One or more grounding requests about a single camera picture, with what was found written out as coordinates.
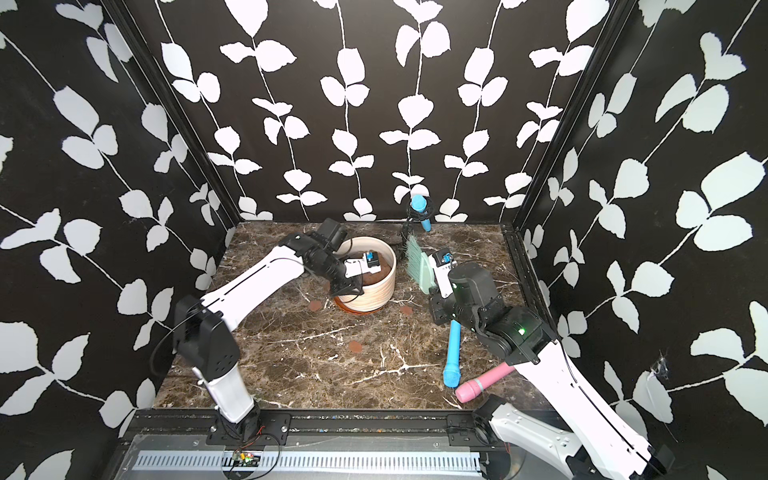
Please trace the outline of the white wavy ceramic pot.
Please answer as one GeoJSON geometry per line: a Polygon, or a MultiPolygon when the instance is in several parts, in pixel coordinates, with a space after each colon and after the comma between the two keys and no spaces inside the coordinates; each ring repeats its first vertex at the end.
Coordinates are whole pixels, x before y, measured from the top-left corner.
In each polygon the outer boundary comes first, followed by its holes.
{"type": "Polygon", "coordinates": [[[361,236],[345,240],[336,252],[337,257],[359,257],[365,251],[375,251],[380,263],[385,260],[392,270],[387,278],[375,285],[363,285],[363,294],[359,296],[336,296],[349,307],[369,311],[383,307],[392,298],[395,288],[397,259],[392,247],[383,240],[361,236]]]}

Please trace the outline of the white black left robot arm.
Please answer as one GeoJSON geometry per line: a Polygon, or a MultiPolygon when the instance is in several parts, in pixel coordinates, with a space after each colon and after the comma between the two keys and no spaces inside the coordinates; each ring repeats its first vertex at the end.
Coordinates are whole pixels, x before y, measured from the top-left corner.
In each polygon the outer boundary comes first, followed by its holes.
{"type": "Polygon", "coordinates": [[[228,423],[239,425],[256,413],[239,371],[240,349],[233,336],[253,310],[305,272],[328,280],[333,295],[357,298],[363,294],[363,276],[381,271],[376,252],[339,251],[346,235],[332,219],[315,231],[288,235],[228,284],[176,305],[172,348],[190,363],[228,423]]]}

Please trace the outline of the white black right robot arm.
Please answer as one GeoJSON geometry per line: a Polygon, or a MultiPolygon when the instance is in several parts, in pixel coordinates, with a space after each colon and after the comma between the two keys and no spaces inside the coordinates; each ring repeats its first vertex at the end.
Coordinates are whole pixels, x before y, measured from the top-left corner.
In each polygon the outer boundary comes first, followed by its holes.
{"type": "Polygon", "coordinates": [[[553,426],[491,398],[475,412],[476,427],[489,441],[519,446],[569,479],[655,479],[669,473],[671,450],[652,447],[612,410],[548,322],[527,307],[506,305],[489,271],[475,262],[432,270],[434,321],[475,334],[503,366],[531,382],[564,423],[553,426]]]}

